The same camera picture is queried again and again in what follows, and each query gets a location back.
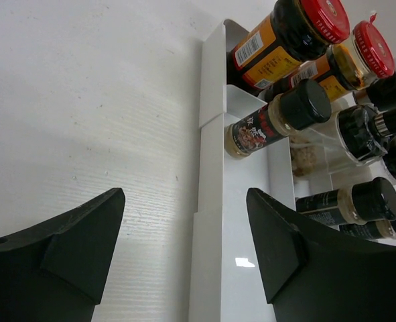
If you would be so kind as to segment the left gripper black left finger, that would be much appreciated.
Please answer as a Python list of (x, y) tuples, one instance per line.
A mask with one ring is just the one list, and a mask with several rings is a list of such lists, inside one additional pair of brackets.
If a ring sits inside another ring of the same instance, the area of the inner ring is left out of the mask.
[(113, 188), (0, 237), (0, 321), (91, 321), (102, 301), (125, 207)]

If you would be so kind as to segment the silver-capped spice bottle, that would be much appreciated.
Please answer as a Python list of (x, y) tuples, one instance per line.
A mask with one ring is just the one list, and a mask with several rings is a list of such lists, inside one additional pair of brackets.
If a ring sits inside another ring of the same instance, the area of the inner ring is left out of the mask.
[(380, 112), (396, 109), (396, 58), (392, 76), (379, 79), (369, 87), (352, 94), (357, 105), (374, 105)]

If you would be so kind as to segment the small black-capped pepper jar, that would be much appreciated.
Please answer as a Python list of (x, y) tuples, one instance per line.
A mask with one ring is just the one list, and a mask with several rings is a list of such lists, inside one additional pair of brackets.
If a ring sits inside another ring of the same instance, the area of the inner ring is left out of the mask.
[(340, 225), (339, 231), (366, 240), (396, 239), (396, 220), (388, 221), (384, 219), (368, 222), (364, 225)]

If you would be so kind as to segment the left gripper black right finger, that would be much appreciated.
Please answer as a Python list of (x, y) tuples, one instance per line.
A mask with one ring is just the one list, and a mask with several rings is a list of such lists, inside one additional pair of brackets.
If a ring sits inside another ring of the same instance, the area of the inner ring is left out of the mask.
[(258, 188), (246, 204), (278, 321), (396, 321), (396, 246), (343, 234)]

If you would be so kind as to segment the black-capped beige bottle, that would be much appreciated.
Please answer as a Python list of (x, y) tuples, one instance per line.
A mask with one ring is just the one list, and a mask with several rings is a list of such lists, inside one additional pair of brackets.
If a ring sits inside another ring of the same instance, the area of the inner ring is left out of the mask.
[(332, 186), (338, 189), (368, 182), (376, 177), (386, 178), (392, 185), (396, 185), (396, 136), (390, 141), (387, 151), (387, 154), (370, 164), (333, 174)]
[(378, 112), (356, 105), (332, 114), (289, 139), (293, 175), (334, 174), (378, 160), (396, 136), (396, 108)]

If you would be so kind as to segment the small black-capped spice jar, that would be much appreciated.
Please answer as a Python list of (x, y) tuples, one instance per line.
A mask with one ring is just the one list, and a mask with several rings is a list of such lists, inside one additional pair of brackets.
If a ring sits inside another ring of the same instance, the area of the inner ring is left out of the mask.
[(246, 158), (270, 144), (325, 123), (332, 114), (331, 102), (312, 79), (274, 97), (262, 108), (224, 129), (224, 148), (233, 158)]

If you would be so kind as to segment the red-capped amber sauce jar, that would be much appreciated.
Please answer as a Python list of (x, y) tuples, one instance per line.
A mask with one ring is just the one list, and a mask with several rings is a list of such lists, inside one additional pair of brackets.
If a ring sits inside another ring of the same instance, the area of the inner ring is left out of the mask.
[(272, 12), (226, 54), (226, 81), (258, 95), (350, 35), (341, 1), (276, 1)]

